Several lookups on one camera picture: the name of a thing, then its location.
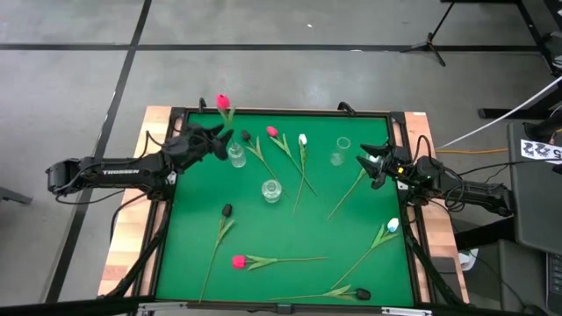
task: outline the flower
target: flower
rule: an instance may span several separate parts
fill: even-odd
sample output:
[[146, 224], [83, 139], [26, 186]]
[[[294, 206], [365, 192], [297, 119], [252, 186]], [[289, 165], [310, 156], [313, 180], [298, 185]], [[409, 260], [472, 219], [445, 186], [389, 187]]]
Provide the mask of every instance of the flower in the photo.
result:
[[396, 229], [398, 229], [398, 225], [400, 224], [400, 222], [398, 221], [398, 219], [394, 218], [391, 219], [390, 221], [388, 221], [388, 225], [386, 225], [386, 227], [388, 227], [388, 232], [389, 233], [394, 233], [396, 232]]
[[223, 207], [222, 209], [222, 215], [224, 217], [230, 217], [231, 214], [232, 214], [232, 205], [231, 204], [225, 205], [225, 207]]
[[228, 97], [223, 94], [217, 95], [217, 107], [221, 110], [228, 109], [230, 107], [230, 100], [228, 100]]
[[299, 135], [299, 141], [301, 144], [306, 145], [306, 135], [304, 134]]
[[266, 130], [271, 137], [277, 137], [277, 135], [279, 134], [277, 129], [273, 126], [267, 126]]
[[250, 141], [252, 139], [252, 136], [248, 133], [248, 131], [244, 130], [242, 131], [242, 139], [245, 141]]
[[235, 255], [232, 257], [232, 267], [235, 269], [244, 269], [244, 267], [246, 267], [246, 257], [243, 255]]
[[355, 296], [357, 298], [359, 298], [360, 300], [369, 300], [371, 299], [371, 293], [369, 291], [367, 291], [366, 289], [357, 289]]

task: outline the clear glass cup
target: clear glass cup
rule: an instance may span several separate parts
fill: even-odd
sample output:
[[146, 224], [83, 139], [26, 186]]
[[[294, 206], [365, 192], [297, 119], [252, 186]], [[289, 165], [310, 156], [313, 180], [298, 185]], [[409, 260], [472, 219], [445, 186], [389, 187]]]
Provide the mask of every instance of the clear glass cup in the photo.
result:
[[237, 142], [232, 142], [228, 147], [228, 158], [235, 168], [242, 168], [246, 165], [246, 154], [244, 147]]
[[351, 146], [351, 140], [347, 137], [340, 137], [335, 141], [335, 150], [330, 155], [330, 162], [334, 166], [341, 166], [345, 162], [345, 153]]
[[262, 195], [269, 203], [275, 203], [281, 198], [281, 183], [277, 180], [268, 180], [262, 184]]

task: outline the white tulip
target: white tulip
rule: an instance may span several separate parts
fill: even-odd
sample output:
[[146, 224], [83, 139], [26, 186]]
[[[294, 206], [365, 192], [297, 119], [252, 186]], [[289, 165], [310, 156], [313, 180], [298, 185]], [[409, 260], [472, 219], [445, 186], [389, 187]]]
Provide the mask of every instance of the white tulip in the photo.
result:
[[394, 219], [391, 219], [388, 222], [388, 225], [386, 225], [386, 227], [388, 227], [388, 231], [390, 233], [394, 233], [398, 229], [399, 224], [400, 224], [400, 222], [398, 221], [398, 219], [394, 218]]
[[306, 135], [304, 135], [304, 134], [299, 135], [299, 141], [300, 141], [303, 145], [306, 145]]

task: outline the wooden table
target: wooden table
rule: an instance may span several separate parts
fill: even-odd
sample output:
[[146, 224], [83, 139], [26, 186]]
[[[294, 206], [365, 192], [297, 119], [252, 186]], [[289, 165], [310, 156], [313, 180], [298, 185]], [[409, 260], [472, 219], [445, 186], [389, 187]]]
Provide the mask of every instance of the wooden table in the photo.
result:
[[[151, 135], [158, 142], [164, 142], [166, 132], [169, 127], [169, 117], [172, 111], [170, 106], [149, 106], [145, 113], [142, 127], [140, 129], [139, 139], [134, 152], [134, 156], [142, 153], [145, 144], [146, 131], [150, 131]], [[412, 153], [415, 151], [415, 140], [420, 135], [425, 135], [431, 140], [429, 132], [429, 122], [425, 113], [421, 112], [406, 112], [407, 132], [410, 139], [410, 147]], [[181, 119], [175, 122], [175, 128], [179, 130], [181, 126]], [[395, 125], [394, 132], [398, 145], [401, 144], [400, 129]], [[153, 142], [148, 143], [147, 154], [155, 153], [160, 148]], [[419, 156], [427, 155], [427, 148], [421, 146]], [[136, 197], [140, 192], [138, 190], [126, 190], [123, 202]], [[158, 211], [155, 217], [154, 229], [160, 225], [164, 203], [158, 205]], [[148, 212], [150, 208], [150, 201], [145, 198], [137, 200], [135, 203], [130, 204], [124, 208], [118, 216], [117, 224], [115, 226], [115, 233], [113, 235], [112, 244], [109, 249], [107, 260], [105, 262], [104, 274], [99, 285], [98, 294], [106, 294], [113, 290], [119, 280], [127, 273], [134, 262], [137, 260], [141, 251], [141, 244], [143, 241], [145, 229], [148, 222]], [[455, 261], [457, 267], [458, 281], [461, 285], [463, 300], [468, 302], [468, 293], [466, 291], [465, 279], [460, 263], [458, 260], [457, 246], [455, 244], [455, 237], [450, 222], [449, 214], [438, 205], [429, 204], [422, 207], [423, 222], [426, 228], [427, 241], [429, 252], [431, 256], [450, 257]], [[414, 218], [414, 210], [408, 209], [410, 219]], [[415, 226], [412, 226], [414, 234], [417, 236]], [[148, 261], [144, 269], [144, 276], [142, 284], [140, 285], [140, 294], [147, 295], [152, 270], [154, 267], [154, 255]], [[423, 267], [416, 259], [416, 271], [418, 274], [418, 282], [420, 285], [421, 300], [429, 302], [429, 288], [428, 282], [423, 271]]]

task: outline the black metal frame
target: black metal frame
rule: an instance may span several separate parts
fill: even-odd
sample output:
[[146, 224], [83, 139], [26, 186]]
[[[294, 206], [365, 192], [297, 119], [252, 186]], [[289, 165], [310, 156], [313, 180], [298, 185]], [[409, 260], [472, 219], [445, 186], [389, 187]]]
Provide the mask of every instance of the black metal frame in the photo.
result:
[[[517, 4], [523, 19], [530, 29], [535, 46], [514, 46], [514, 45], [463, 45], [463, 46], [434, 46], [438, 51], [442, 52], [539, 52], [545, 55], [544, 45], [540, 40], [535, 24], [530, 18], [521, 0], [457, 0], [457, 3], [479, 3], [479, 4]], [[134, 30], [131, 42], [128, 44], [38, 44], [38, 43], [0, 43], [0, 51], [2, 50], [33, 50], [33, 51], [127, 51], [126, 58], [121, 69], [115, 95], [107, 112], [107, 118], [103, 124], [102, 132], [95, 146], [94, 156], [101, 159], [109, 140], [112, 127], [119, 110], [119, 105], [123, 92], [126, 87], [126, 81], [129, 76], [134, 56], [137, 51], [354, 51], [361, 50], [364, 52], [401, 52], [408, 49], [406, 45], [329, 45], [329, 44], [178, 44], [178, 45], [151, 45], [140, 44], [141, 35], [148, 18], [148, 13], [152, 0], [144, 0], [137, 26]], [[525, 114], [532, 112], [533, 119], [543, 118], [550, 115], [548, 111], [544, 111], [551, 107], [551, 102], [559, 98], [559, 94], [548, 99], [549, 102], [543, 102], [540, 106], [537, 104], [526, 111], [517, 112], [515, 118], [527, 118]], [[483, 118], [494, 118], [500, 116], [506, 111], [502, 109], [480, 109], [480, 116]], [[85, 203], [90, 201], [91, 190], [85, 190], [77, 199], [77, 202]], [[69, 226], [67, 239], [61, 255], [54, 267], [54, 275], [48, 285], [46, 293], [46, 302], [53, 303], [58, 301], [64, 279], [66, 277], [68, 267], [72, 255], [74, 253], [78, 235], [82, 229], [85, 219], [85, 213], [88, 210], [87, 205], [78, 205], [75, 208], [74, 215]]]
[[[205, 101], [200, 99], [198, 108], [173, 108], [172, 113], [183, 112], [184, 119], [182, 122], [182, 132], [184, 127], [189, 121], [189, 116], [191, 113], [210, 113], [219, 114], [216, 108], [207, 108]], [[402, 138], [402, 144], [407, 148], [408, 156], [411, 158], [409, 150], [409, 139], [407, 135], [406, 120], [403, 112], [384, 112], [384, 111], [355, 111], [348, 104], [341, 102], [338, 105], [338, 111], [330, 110], [287, 110], [287, 109], [236, 109], [236, 113], [240, 115], [286, 115], [286, 116], [322, 116], [322, 117], [353, 117], [353, 118], [379, 118], [384, 119], [387, 125], [387, 132], [389, 135], [389, 142], [391, 144], [396, 143], [396, 135], [394, 134], [393, 123], [396, 122], [400, 126], [400, 134]], [[173, 128], [172, 118], [170, 119], [170, 125], [168, 132]], [[166, 207], [169, 208], [171, 216], [171, 201], [173, 198], [166, 202]], [[400, 201], [400, 217], [403, 225], [408, 224], [407, 217], [407, 201]], [[418, 232], [420, 235], [420, 240], [426, 245], [426, 255], [429, 255], [429, 250], [427, 249], [427, 237], [425, 235], [425, 228], [423, 227], [422, 221], [417, 221]], [[158, 248], [155, 257], [155, 268], [151, 277], [151, 286], [149, 290], [150, 296], [155, 296], [156, 288], [158, 286], [158, 280], [160, 276], [163, 252], [166, 245], [165, 236], [168, 233], [168, 226], [166, 226], [166, 233], [164, 234], [164, 239], [161, 246]], [[404, 239], [404, 248], [407, 253], [407, 265], [410, 278], [410, 286], [412, 288], [412, 298], [414, 301], [414, 306], [421, 303], [421, 294], [418, 283], [418, 276], [416, 272], [415, 258], [412, 250], [406, 243], [406, 238]], [[242, 310], [242, 311], [265, 311], [265, 312], [277, 312], [277, 313], [293, 313], [293, 312], [370, 312], [370, 313], [381, 313], [381, 306], [353, 306], [353, 305], [307, 305], [307, 304], [276, 304], [276, 303], [249, 303], [249, 302], [203, 302], [198, 301], [187, 301], [188, 305], [192, 305], [193, 308], [197, 309], [228, 309], [228, 310]]]

